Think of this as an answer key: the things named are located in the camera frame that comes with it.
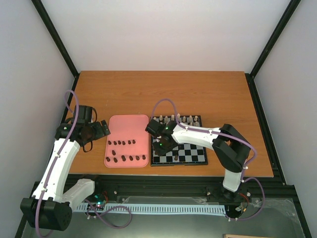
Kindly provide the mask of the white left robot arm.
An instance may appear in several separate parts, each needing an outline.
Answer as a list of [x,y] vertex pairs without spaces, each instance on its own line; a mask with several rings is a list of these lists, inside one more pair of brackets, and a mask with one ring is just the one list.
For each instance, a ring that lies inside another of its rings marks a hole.
[[91,179],[81,178],[64,191],[72,162],[85,144],[110,134],[105,120],[72,125],[62,123],[56,130],[52,156],[46,171],[30,198],[24,198],[20,209],[29,225],[36,229],[64,231],[72,213],[88,196],[99,199],[103,187]]

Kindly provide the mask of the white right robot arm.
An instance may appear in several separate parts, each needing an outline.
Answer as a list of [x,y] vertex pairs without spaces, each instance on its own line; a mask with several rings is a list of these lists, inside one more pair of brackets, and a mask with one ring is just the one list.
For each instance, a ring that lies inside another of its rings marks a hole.
[[157,155],[163,156],[179,144],[193,144],[211,149],[225,169],[222,186],[236,192],[242,181],[245,162],[253,149],[250,143],[231,125],[206,128],[170,121],[161,124],[152,119],[146,126],[156,142],[153,143]]

